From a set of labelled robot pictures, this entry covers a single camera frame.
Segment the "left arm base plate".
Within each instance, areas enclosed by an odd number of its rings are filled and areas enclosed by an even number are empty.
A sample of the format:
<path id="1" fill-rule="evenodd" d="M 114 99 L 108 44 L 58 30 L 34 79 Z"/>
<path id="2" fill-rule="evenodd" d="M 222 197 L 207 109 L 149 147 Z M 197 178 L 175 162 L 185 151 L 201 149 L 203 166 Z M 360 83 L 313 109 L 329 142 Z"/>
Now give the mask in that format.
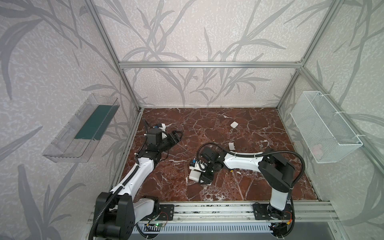
<path id="1" fill-rule="evenodd" d="M 173 204 L 160 204 L 159 214 L 156 216 L 155 221 L 172 221 L 175 213 L 175 205 Z"/>

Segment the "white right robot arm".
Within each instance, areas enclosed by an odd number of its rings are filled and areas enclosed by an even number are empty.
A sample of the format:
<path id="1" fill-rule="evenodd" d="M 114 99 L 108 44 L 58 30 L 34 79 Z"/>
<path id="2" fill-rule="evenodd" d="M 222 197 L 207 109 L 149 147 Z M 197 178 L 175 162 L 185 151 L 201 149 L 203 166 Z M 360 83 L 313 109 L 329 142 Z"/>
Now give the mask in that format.
<path id="1" fill-rule="evenodd" d="M 268 211 L 285 210 L 294 187 L 295 167 L 280 152 L 267 150 L 262 153 L 240 154 L 231 151 L 215 151 L 204 147 L 190 162 L 189 179 L 210 185 L 215 174 L 222 169 L 249 170 L 260 173 L 272 188 Z"/>

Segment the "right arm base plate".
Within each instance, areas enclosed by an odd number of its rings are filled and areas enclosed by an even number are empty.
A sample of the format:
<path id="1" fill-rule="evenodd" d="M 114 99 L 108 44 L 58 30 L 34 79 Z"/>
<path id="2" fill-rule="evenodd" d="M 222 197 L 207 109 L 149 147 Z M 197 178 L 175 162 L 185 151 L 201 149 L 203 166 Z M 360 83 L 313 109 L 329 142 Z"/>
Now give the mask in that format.
<path id="1" fill-rule="evenodd" d="M 252 205 L 255 220 L 289 221 L 293 218 L 294 211 L 291 204 L 286 204 L 284 210 L 278 210 L 270 204 L 254 203 Z"/>

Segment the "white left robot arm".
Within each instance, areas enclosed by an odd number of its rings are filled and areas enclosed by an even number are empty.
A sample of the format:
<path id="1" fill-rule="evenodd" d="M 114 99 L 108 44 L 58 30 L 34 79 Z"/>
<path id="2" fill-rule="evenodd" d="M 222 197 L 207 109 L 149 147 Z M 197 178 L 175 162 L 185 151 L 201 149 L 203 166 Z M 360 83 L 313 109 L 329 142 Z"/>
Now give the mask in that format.
<path id="1" fill-rule="evenodd" d="M 134 198 L 148 175 L 162 159 L 164 152 L 182 140 L 181 131 L 166 133 L 161 128 L 147 130 L 146 139 L 135 155 L 133 168 L 109 192 L 102 192 L 96 199 L 95 214 L 88 238 L 127 240 L 137 223 L 145 217 L 156 217 L 160 203 L 156 197 Z"/>

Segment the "white air conditioner remote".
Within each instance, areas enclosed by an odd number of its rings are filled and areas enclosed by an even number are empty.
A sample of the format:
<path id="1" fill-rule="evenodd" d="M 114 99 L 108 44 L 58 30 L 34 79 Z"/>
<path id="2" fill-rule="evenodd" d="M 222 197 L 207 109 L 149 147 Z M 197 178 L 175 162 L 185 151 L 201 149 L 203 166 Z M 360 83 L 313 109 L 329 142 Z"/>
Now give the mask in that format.
<path id="1" fill-rule="evenodd" d="M 194 182 L 197 182 L 199 183 L 200 182 L 200 177 L 201 177 L 201 172 L 199 171 L 196 171 L 196 170 L 191 170 L 190 174 L 189 174 L 189 179 L 194 181 Z"/>

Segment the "white battery cover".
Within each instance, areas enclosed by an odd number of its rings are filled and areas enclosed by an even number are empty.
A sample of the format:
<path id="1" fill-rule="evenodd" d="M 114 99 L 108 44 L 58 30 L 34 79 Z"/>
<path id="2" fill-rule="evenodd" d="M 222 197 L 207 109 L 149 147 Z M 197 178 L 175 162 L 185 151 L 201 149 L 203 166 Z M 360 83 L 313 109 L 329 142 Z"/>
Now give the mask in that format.
<path id="1" fill-rule="evenodd" d="M 233 128 L 233 129 L 235 129 L 238 125 L 239 125 L 239 123 L 237 123 L 236 121 L 234 121 L 230 124 L 231 128 Z"/>
<path id="2" fill-rule="evenodd" d="M 235 151 L 236 150 L 234 143 L 229 143 L 228 146 L 229 146 L 229 150 L 230 151 Z"/>

